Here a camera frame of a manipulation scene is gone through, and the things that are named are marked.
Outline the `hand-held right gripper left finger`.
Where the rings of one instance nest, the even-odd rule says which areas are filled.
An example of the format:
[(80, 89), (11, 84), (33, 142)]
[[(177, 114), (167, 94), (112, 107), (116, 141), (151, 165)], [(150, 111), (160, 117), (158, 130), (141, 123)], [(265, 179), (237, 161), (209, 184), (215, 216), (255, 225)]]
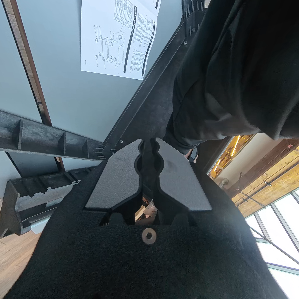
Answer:
[(142, 177), (139, 170), (142, 146), (143, 140), (137, 139), (111, 156), (85, 209), (106, 212), (138, 210), (139, 202), (142, 201)]

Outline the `black ribbed plastic panel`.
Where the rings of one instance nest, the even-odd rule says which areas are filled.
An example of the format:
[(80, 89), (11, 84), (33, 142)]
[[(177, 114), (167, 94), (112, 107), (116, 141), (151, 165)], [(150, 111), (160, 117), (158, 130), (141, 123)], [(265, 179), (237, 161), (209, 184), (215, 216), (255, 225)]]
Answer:
[(0, 111), (0, 150), (70, 159), (104, 161), (117, 151), (75, 133)]

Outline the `grey desk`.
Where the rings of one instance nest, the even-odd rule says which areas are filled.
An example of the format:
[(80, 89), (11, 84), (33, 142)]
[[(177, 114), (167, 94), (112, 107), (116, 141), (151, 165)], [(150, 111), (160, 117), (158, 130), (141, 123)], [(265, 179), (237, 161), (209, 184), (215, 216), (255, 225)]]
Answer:
[[(161, 1), (142, 80), (81, 71), (81, 2), (17, 1), (52, 126), (105, 140), (178, 28), (181, 1)], [(1, 34), (16, 49), (1, 58), (1, 110), (42, 122), (1, 2)]]

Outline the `person's left forearm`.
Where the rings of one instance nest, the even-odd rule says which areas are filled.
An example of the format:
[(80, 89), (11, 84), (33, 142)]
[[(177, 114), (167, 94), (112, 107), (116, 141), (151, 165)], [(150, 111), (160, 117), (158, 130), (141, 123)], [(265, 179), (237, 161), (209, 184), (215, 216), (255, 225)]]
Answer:
[(174, 80), (163, 140), (183, 155), (207, 140), (299, 137), (299, 4), (210, 2)]

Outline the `large window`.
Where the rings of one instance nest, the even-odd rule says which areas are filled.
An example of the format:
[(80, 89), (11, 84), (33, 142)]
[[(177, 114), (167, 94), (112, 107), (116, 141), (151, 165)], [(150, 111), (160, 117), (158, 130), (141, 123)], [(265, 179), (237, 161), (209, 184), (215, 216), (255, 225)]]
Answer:
[(246, 219), (262, 258), (288, 298), (299, 298), (299, 190)]

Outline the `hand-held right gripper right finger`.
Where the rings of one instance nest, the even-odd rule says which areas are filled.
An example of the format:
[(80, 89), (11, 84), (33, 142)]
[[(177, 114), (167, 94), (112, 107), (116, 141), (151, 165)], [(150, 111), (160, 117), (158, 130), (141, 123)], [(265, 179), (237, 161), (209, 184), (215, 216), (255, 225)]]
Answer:
[(191, 163), (160, 138), (151, 139), (156, 170), (154, 205), (161, 212), (211, 211)]

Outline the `black ceiling track rail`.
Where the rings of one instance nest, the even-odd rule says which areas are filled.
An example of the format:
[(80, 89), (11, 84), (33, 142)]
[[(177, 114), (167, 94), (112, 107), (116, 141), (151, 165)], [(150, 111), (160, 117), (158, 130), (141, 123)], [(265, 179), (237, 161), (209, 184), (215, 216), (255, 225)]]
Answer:
[(257, 199), (255, 199), (255, 196), (263, 191), (267, 187), (271, 187), (273, 184), (274, 178), (267, 178), (265, 175), (262, 175), (258, 177), (255, 181), (253, 181), (251, 184), (249, 184), (247, 187), (244, 187), (243, 189), (239, 190), (238, 195), (241, 197), (237, 200), (235, 203), (237, 207), (240, 207), (244, 203), (248, 203), (249, 201), (252, 201), (262, 207), (264, 207), (261, 202), (259, 202)]

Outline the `large black plastic panel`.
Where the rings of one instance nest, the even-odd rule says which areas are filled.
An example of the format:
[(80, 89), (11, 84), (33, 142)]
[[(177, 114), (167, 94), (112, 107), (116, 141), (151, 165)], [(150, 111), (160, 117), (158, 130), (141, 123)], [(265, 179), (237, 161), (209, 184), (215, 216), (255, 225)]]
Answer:
[(208, 8), (204, 8), (207, 1), (181, 2), (183, 14), (178, 28), (105, 140), (116, 149), (139, 138), (144, 140), (141, 170), (144, 180), (156, 173), (150, 139), (163, 138), (165, 134), (173, 110), (173, 82), (180, 64), (195, 44), (198, 30), (207, 35), (203, 49), (207, 50), (209, 43), (214, 48), (216, 42), (212, 38), (217, 41), (220, 34), (214, 33), (216, 26), (220, 26), (221, 32), (235, 3), (211, 1)]

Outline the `white paper instruction sheet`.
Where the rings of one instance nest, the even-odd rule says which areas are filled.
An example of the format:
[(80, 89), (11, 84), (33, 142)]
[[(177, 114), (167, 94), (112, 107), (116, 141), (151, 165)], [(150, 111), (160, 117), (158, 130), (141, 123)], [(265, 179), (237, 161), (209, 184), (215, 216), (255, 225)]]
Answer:
[(161, 1), (81, 2), (81, 71), (142, 80)]

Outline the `black notched plastic panel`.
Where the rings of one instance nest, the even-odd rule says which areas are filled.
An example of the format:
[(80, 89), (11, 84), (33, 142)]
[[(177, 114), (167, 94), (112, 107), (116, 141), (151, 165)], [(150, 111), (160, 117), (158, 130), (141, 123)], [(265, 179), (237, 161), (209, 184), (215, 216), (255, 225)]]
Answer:
[(0, 214), (0, 238), (29, 232), (48, 219), (73, 187), (96, 167), (9, 180)]

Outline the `brown desk edge strip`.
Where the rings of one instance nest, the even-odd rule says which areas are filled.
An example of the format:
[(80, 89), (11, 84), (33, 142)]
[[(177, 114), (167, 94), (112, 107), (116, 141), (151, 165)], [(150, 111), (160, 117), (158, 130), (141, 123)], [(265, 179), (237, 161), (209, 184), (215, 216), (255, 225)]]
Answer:
[(30, 85), (39, 116), (44, 125), (52, 126), (50, 114), (40, 84), (39, 76), (36, 70), (35, 62), (29, 46), (28, 38), (24, 29), (21, 14), (16, 0), (2, 0), (4, 12), (6, 14), (18, 54), (28, 83)]

